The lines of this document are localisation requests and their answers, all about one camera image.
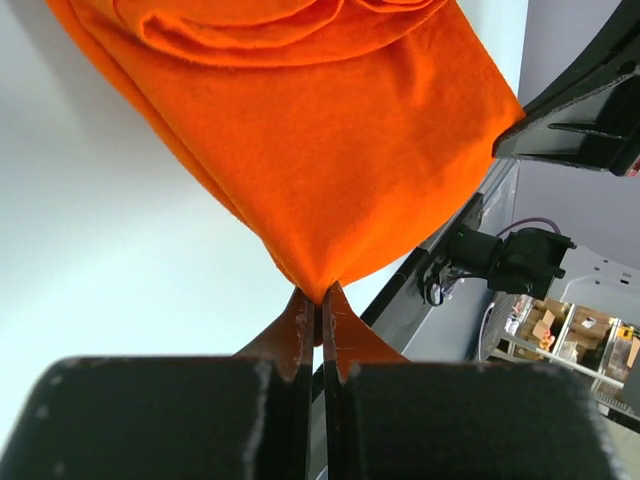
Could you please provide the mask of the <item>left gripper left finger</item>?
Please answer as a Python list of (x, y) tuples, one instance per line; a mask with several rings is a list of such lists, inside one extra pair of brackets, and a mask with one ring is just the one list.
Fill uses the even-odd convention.
[(38, 379), (5, 479), (304, 479), (315, 308), (300, 291), (232, 356), (70, 357)]

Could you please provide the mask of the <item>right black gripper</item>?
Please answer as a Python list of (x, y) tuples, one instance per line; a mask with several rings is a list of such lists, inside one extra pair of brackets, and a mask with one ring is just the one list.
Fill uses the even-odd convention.
[(598, 39), (599, 69), (530, 110), (493, 146), (500, 159), (601, 168), (626, 176), (639, 162), (639, 3), (623, 1)]

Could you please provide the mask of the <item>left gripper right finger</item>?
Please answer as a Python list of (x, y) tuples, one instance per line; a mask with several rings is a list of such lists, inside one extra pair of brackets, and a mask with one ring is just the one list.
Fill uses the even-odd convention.
[(544, 363), (411, 362), (351, 309), (322, 304), (332, 479), (616, 479), (596, 404)]

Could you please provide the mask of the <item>orange t shirt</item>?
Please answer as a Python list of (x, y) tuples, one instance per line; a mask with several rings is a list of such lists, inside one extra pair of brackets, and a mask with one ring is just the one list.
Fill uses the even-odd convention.
[(53, 1), (98, 71), (320, 302), (476, 190), (524, 113), (453, 1)]

